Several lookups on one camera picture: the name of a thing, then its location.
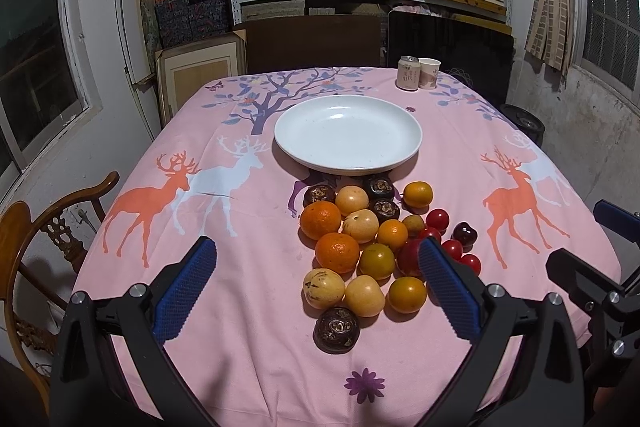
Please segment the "large orange mandarin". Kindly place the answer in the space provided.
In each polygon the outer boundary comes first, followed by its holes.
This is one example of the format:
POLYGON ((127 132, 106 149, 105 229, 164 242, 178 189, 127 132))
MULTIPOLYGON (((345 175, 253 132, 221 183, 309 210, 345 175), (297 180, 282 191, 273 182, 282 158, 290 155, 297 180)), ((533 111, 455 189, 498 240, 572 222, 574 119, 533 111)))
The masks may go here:
POLYGON ((344 233, 328 233, 318 239, 314 257, 322 268, 345 274, 355 270, 360 258, 360 245, 344 233))

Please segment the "small orange mandarin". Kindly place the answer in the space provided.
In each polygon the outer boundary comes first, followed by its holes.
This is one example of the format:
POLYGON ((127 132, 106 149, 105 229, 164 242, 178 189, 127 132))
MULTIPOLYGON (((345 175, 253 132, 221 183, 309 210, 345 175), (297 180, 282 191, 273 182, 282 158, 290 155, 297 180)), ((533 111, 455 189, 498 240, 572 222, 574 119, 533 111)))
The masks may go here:
POLYGON ((387 246, 391 251, 399 251, 408 241, 408 238, 408 229, 401 221, 388 219, 378 228, 376 241, 387 246))

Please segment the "pink deer print tablecloth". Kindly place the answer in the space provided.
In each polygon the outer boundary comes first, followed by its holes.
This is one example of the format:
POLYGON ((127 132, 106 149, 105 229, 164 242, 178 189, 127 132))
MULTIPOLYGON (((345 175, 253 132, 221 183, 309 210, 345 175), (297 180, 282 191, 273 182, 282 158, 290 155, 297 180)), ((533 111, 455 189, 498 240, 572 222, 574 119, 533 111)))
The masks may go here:
POLYGON ((427 295, 434 234, 483 281, 553 291, 564 248, 620 262, 549 157, 461 81, 400 90, 382 68, 214 81, 130 174, 76 286, 150 283, 202 236, 217 266, 167 351, 224 426, 411 426, 468 344, 427 295))

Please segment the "dark red cherry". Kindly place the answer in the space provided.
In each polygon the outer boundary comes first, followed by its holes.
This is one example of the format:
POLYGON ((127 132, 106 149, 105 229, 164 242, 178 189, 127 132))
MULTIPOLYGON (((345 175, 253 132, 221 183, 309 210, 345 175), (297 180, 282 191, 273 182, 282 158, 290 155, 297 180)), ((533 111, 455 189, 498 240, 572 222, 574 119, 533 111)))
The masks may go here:
POLYGON ((458 241, 465 251, 470 251, 477 241, 478 233, 468 222, 460 222, 454 227, 451 238, 458 241))

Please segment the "small tan longan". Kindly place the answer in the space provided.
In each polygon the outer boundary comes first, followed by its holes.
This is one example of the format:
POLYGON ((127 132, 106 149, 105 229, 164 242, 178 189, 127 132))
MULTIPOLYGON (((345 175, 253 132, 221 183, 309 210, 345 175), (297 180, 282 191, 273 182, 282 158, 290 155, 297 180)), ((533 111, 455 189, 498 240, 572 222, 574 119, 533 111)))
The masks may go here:
POLYGON ((409 237, 416 237, 425 229, 424 219, 420 215, 409 215, 402 219, 402 223, 405 225, 409 237))

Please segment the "dark wooden chair back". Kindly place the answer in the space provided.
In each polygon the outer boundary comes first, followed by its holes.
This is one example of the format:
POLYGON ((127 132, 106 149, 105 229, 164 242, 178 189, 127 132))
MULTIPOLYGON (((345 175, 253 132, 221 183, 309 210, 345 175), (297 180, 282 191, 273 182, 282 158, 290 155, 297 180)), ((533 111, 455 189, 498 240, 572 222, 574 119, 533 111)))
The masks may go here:
POLYGON ((303 15, 254 20, 246 31, 247 72, 381 63, 381 23, 371 15, 303 15))

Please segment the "dark purple passion fruit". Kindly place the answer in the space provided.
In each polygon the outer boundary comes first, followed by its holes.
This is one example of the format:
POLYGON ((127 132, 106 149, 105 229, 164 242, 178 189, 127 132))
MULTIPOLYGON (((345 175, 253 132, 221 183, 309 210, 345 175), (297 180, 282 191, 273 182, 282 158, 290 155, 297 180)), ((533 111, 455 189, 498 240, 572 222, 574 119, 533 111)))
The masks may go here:
POLYGON ((331 355, 344 355, 355 347, 360 336, 357 315, 345 307, 326 309, 314 326, 314 342, 331 355))

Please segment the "yellow orange plum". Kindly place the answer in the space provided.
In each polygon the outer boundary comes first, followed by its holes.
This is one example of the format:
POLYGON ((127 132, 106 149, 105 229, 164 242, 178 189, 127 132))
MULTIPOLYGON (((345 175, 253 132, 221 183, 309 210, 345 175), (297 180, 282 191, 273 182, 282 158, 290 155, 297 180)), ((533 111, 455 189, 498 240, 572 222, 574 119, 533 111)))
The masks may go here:
POLYGON ((398 313, 413 314, 426 303, 427 289, 416 277, 399 277, 387 291, 387 301, 398 313))

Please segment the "greenish yellow plum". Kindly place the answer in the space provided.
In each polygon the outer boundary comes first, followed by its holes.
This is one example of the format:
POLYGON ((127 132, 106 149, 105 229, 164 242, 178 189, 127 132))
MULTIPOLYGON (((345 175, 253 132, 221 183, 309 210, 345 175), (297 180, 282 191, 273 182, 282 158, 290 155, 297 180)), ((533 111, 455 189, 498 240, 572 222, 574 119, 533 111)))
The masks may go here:
POLYGON ((363 248, 358 265, 361 275, 382 281, 393 274, 395 267, 395 256, 390 247, 374 243, 363 248))

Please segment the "large red plum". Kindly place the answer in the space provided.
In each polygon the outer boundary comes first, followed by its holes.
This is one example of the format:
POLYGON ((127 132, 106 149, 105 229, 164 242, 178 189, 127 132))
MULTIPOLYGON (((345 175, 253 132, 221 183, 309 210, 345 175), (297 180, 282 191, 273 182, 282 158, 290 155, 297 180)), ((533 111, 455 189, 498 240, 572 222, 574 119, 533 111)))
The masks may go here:
POLYGON ((410 239, 396 255, 397 268, 406 277, 416 277, 417 279, 423 277, 419 267, 420 244, 420 239, 410 239))

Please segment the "pale yellow round fruit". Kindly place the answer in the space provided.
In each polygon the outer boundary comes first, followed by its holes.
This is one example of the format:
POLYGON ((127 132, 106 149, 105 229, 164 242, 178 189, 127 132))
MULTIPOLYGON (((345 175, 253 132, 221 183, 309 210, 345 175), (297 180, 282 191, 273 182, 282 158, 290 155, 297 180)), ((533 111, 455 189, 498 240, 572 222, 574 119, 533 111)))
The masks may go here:
POLYGON ((357 317, 376 317, 385 307, 385 296, 378 281, 370 275, 359 275, 345 289, 345 306, 357 317))

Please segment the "framed picture on floor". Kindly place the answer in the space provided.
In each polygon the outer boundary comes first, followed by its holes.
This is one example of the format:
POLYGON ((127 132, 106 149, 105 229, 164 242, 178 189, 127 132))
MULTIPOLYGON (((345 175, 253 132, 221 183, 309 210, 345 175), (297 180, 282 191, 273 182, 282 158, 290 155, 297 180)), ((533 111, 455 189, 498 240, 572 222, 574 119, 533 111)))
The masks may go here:
POLYGON ((232 34, 174 46, 156 54, 160 122, 168 121, 201 87, 246 73, 245 40, 232 34))

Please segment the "red cherry tomato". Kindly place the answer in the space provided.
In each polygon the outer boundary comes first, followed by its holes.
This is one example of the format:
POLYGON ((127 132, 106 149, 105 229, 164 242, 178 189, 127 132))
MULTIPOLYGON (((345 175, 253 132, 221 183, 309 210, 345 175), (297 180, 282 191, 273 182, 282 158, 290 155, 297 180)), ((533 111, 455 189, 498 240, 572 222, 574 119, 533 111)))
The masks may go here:
POLYGON ((448 212, 442 208, 431 210, 425 217, 425 225, 439 231, 439 233, 445 233, 449 227, 449 223, 450 217, 448 212))

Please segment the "pale yellow speckled melon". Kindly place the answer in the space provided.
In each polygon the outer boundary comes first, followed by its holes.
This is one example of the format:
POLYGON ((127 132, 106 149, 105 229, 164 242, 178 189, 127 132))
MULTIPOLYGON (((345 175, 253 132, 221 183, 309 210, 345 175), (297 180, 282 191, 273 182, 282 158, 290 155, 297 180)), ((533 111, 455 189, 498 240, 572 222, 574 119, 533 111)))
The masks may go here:
POLYGON ((338 305, 345 294, 345 282, 330 269, 312 269, 304 277, 303 296, 311 308, 325 310, 338 305))

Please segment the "right barred window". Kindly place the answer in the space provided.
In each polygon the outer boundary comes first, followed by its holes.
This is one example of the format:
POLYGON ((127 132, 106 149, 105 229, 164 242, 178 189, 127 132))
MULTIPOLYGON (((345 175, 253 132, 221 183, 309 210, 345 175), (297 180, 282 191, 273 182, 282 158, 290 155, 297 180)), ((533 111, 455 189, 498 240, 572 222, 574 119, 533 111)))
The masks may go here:
POLYGON ((575 62, 639 104, 639 0, 575 0, 575 62))

